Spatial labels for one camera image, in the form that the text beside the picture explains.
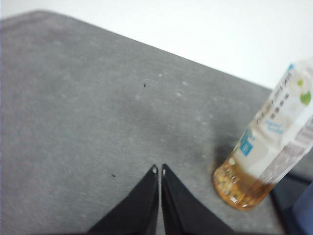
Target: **gray felt surface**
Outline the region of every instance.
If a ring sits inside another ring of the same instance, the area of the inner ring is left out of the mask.
[[[2,21],[2,234],[84,232],[162,163],[233,229],[281,233],[269,196],[236,211],[211,184],[268,94],[66,16]]]

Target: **black plastic part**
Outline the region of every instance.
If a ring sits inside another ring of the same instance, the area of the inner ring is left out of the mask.
[[[162,209],[167,235],[233,235],[233,230],[199,202],[168,165],[162,166]]]
[[[90,233],[153,235],[158,212],[158,170],[153,165],[130,194],[96,223]]]
[[[305,235],[293,217],[291,207],[312,180],[295,173],[288,173],[272,190],[276,211],[289,235]]]

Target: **white bottle label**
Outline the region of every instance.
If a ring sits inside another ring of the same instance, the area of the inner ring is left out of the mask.
[[[234,150],[242,169],[277,183],[313,146],[313,61],[291,65]]]

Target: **amber liquid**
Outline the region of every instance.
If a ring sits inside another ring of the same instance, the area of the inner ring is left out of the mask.
[[[213,184],[218,195],[238,210],[257,206],[275,184],[264,184],[245,173],[232,154],[213,174]]]

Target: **white wall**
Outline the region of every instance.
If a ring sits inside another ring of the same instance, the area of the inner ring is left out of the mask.
[[[63,13],[273,88],[313,56],[313,0],[2,0],[1,18]]]

